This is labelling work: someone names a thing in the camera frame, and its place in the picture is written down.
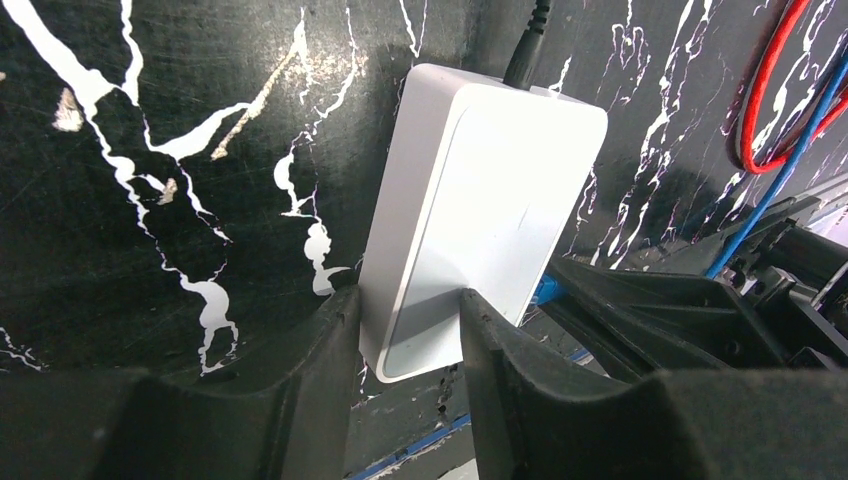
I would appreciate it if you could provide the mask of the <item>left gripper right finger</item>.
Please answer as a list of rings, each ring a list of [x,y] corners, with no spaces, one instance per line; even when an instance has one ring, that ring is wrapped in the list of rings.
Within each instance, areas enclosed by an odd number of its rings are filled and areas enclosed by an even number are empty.
[[[459,305],[483,479],[847,475],[843,373],[690,369],[629,384],[536,341],[472,289]]]

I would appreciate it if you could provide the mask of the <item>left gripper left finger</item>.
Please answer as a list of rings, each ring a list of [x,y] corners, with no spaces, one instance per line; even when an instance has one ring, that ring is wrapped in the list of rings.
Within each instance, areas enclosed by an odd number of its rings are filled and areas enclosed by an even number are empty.
[[[5,375],[5,479],[339,479],[361,294],[205,379],[144,369]]]

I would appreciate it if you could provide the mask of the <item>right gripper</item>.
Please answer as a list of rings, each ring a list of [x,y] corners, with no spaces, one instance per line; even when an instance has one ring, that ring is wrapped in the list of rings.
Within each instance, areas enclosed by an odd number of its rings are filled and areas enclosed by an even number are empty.
[[[621,381],[658,370],[844,368],[847,249],[811,230],[822,204],[782,200],[736,247],[718,278],[749,304],[697,275],[557,258],[547,272],[564,293],[542,309]]]

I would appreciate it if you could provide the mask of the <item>black adapter with cable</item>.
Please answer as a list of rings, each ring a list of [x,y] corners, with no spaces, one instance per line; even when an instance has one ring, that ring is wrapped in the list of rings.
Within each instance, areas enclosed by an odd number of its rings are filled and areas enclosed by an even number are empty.
[[[529,91],[532,76],[539,62],[546,29],[552,9],[551,0],[536,0],[526,29],[513,51],[502,78],[504,85]]]

